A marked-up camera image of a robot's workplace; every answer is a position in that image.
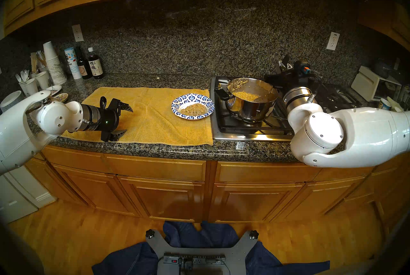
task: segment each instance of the blue cloth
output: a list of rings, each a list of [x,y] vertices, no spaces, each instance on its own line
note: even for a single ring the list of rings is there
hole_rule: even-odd
[[[165,240],[173,247],[232,247],[238,235],[229,224],[201,223],[197,231],[192,223],[168,222],[163,226]],[[258,241],[248,253],[247,275],[313,275],[330,268],[330,261],[319,263],[282,263]],[[146,242],[110,253],[92,266],[94,275],[155,275],[158,258]]]

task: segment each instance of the outlet cover plate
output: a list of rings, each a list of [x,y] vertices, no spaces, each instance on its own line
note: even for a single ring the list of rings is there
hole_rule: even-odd
[[[336,50],[336,45],[339,40],[339,36],[340,34],[332,31],[330,33],[330,38],[329,38],[328,46],[326,47],[326,49]]]
[[[77,42],[83,42],[83,41],[84,41],[84,38],[82,37],[82,32],[81,32],[80,24],[78,24],[78,25],[72,25],[72,28],[73,28],[73,33],[74,33],[75,41],[77,41]]]

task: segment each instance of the black knob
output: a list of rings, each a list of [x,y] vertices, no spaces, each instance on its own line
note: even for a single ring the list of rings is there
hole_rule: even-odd
[[[148,231],[145,232],[145,237],[146,238],[153,238],[155,236],[155,232],[152,229],[149,229]]]
[[[258,239],[259,233],[256,230],[250,231],[249,232],[249,238],[252,240]]]

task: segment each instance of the decorative plate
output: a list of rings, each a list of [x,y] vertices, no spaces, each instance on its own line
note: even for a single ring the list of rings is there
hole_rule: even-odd
[[[69,95],[67,93],[61,93],[59,95],[56,95],[54,98],[57,101],[60,101],[61,103],[64,103],[69,98]]]
[[[196,103],[200,103],[206,106],[206,108],[208,109],[208,112],[202,115],[198,115],[198,116],[185,115],[179,112],[180,110],[185,109],[187,106],[190,106]],[[215,104],[210,98],[208,98],[205,95],[189,93],[189,94],[181,95],[180,97],[177,97],[174,101],[172,101],[171,110],[176,116],[179,116],[183,119],[199,120],[199,119],[203,119],[204,117],[210,116],[215,110]]]

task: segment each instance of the stainless steel pot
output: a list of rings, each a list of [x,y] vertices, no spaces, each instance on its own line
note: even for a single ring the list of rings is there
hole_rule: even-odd
[[[226,101],[226,108],[231,115],[247,123],[257,123],[269,115],[278,98],[278,91],[269,83],[252,78],[237,78],[227,85],[226,92],[222,88],[215,88],[215,93]],[[235,96],[236,92],[244,91],[259,97],[248,101]]]

